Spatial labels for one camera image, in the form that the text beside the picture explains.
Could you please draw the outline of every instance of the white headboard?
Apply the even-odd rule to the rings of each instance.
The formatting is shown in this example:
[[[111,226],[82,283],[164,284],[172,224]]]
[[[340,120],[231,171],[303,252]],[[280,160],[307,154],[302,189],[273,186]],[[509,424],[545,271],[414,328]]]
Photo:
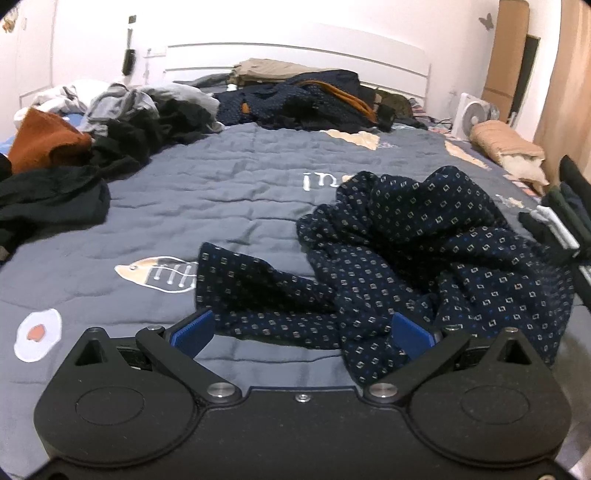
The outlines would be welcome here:
[[[163,67],[163,80],[168,82],[228,72],[253,57],[352,70],[366,85],[413,96],[421,103],[427,96],[430,65],[423,50],[360,30],[312,22],[223,26],[194,22],[193,28],[179,28],[167,37],[165,53],[148,54],[147,59],[150,70],[152,65]]]

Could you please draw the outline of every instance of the dark blue polka dot fabric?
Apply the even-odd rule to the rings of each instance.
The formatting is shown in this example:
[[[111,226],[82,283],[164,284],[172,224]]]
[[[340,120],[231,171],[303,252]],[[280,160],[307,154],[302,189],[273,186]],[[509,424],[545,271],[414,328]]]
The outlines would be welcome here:
[[[552,363],[570,315],[570,272],[517,235],[456,167],[425,181],[363,171],[297,222],[315,280],[203,244],[196,303],[219,333],[342,349],[351,375],[374,382],[408,359],[391,335],[400,312],[484,338],[523,330]]]
[[[365,115],[321,86],[298,85],[304,80],[329,83],[357,98],[361,95],[361,84],[355,72],[302,73],[282,83],[250,85],[233,92],[218,93],[217,119],[224,125],[257,122],[270,129],[317,131],[336,128],[348,133],[375,126]],[[243,112],[243,103],[248,105],[248,113]]]

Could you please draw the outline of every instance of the quilted bedspread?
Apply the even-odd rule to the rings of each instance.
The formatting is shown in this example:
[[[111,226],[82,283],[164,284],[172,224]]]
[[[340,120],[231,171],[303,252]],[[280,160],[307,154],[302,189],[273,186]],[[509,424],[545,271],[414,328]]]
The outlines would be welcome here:
[[[499,167],[451,156],[444,142],[433,132],[400,129],[380,134],[378,148],[370,150],[324,132],[237,125],[169,148],[136,175],[111,183],[103,225],[48,233],[21,246],[0,268],[0,465],[18,478],[46,461],[33,409],[85,329],[132,336],[147,324],[168,326],[194,311],[202,243],[313,278],[295,222],[334,202],[336,188],[359,171],[423,181],[441,166],[458,167],[526,234],[517,213],[535,207],[532,197]],[[575,417],[558,459],[568,468],[577,463],[578,475],[590,456],[590,343],[591,321],[577,306],[555,372]],[[216,336],[197,360],[243,390],[353,384],[338,350]]]

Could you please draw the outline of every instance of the white wall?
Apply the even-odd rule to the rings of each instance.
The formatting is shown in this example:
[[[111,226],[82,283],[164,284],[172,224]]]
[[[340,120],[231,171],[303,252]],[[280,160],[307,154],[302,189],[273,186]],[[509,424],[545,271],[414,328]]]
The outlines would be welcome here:
[[[560,0],[530,0],[530,5],[530,31],[542,40],[517,119],[517,130],[526,138],[533,137],[539,121],[560,29]],[[498,0],[298,0],[296,5],[277,0],[225,0],[218,8],[211,6],[191,0],[167,0],[165,7],[161,0],[58,0],[52,84],[85,77],[107,82],[119,78],[131,14],[138,16],[132,46],[140,56],[149,47],[161,51],[175,31],[199,28],[203,22],[215,22],[223,29],[224,21],[248,22],[250,18],[283,22],[286,26],[286,18],[312,19],[369,31],[423,49],[431,62],[426,109],[443,119],[454,115],[460,93],[482,93],[494,30],[488,32],[478,18],[491,13],[496,24],[498,12]],[[13,38],[0,35],[3,66],[14,64],[14,50],[5,48]],[[140,61],[134,80],[142,80],[142,70]],[[9,78],[3,76],[0,80],[3,100],[5,92],[14,87],[5,86]],[[6,117],[10,115],[6,111],[15,108],[11,102],[2,101],[0,127],[8,122]]]
[[[17,76],[17,31],[4,33],[0,30],[0,141],[14,133],[12,116],[19,108]]]
[[[550,77],[558,53],[560,37],[560,0],[528,0],[530,3],[530,35],[540,38],[538,52],[524,101],[515,123],[515,130],[526,140],[533,140]]]

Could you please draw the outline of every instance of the fish print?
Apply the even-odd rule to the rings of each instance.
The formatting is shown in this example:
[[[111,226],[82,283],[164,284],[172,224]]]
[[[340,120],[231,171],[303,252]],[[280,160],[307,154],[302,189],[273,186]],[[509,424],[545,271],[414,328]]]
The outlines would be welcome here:
[[[149,257],[129,265],[117,265],[121,278],[165,293],[184,293],[196,285],[197,262],[176,257]]]

